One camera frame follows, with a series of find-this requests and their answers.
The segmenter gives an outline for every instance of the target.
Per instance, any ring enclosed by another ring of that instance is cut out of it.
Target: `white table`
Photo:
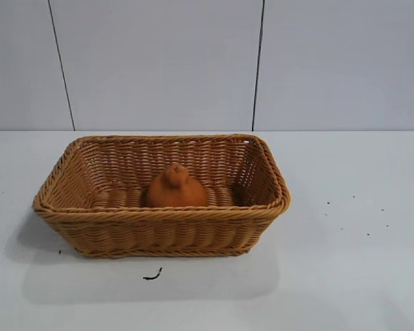
[[[87,134],[0,132],[0,330],[414,331],[414,132],[258,133],[292,204],[249,254],[120,260],[30,208]]]

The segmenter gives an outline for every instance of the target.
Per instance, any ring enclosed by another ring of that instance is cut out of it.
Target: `basket rim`
[[[149,140],[153,142],[172,142],[172,140],[177,141],[193,141],[193,140],[202,140],[202,141],[210,141],[212,139],[224,140],[224,139],[245,139],[247,138],[249,141],[256,142],[263,155],[265,156],[265,162],[267,163],[270,172],[273,178],[276,180],[276,187],[277,187],[277,197],[268,205],[251,205],[251,206],[230,206],[230,207],[217,207],[217,206],[207,206],[207,207],[165,207],[165,208],[147,208],[147,207],[130,207],[130,208],[56,208],[52,205],[49,205],[45,202],[46,197],[49,194],[49,191],[52,187],[55,186],[55,177],[62,175],[63,168],[67,166],[69,160],[72,158],[74,152],[80,147],[83,142],[87,141],[98,141],[98,140],[125,140],[126,138],[132,140]],[[231,217],[231,218],[240,218],[240,217],[248,217],[252,216],[254,218],[266,218],[268,214],[277,217],[281,213],[283,213],[290,205],[290,192],[286,187],[285,180],[279,171],[273,155],[271,154],[268,145],[264,140],[261,138],[252,135],[252,134],[196,134],[196,135],[92,135],[92,136],[84,136],[79,137],[72,141],[68,147],[65,149],[64,153],[55,164],[52,172],[49,174],[48,178],[44,181],[43,185],[40,187],[37,195],[34,198],[32,208],[37,213],[42,214],[64,214],[66,215],[73,215],[73,214],[80,214],[80,215],[134,215],[134,214],[144,214],[146,213],[160,213],[163,217],[166,216],[175,216],[175,213],[180,214],[185,217],[200,214],[206,214],[207,217],[209,214],[223,214],[224,216]]]

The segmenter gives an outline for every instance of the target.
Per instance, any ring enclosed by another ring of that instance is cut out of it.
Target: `basket bottom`
[[[208,205],[231,207],[242,205],[233,189],[216,185],[204,186],[207,191]],[[91,208],[140,208],[145,206],[145,190],[114,189],[100,192],[94,198]]]
[[[124,257],[238,257],[248,253],[254,246],[242,248],[241,250],[169,250],[169,251],[147,251],[147,250],[134,250],[131,252],[126,251],[112,251],[112,252],[82,252],[78,249],[76,251],[85,257],[91,257],[93,259],[121,259]]]

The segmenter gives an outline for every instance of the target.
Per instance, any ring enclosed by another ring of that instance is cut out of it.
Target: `rectangular basket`
[[[143,207],[145,189],[174,162],[205,187],[208,207]],[[213,257],[248,252],[289,203],[257,137],[105,136],[73,141],[33,208],[89,257]]]

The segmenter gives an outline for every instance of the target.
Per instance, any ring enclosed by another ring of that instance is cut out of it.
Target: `tan wicker weave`
[[[208,207],[142,207],[149,183],[174,162],[203,184]],[[212,257],[248,252],[289,203],[257,137],[108,136],[72,142],[33,208],[89,257]]]

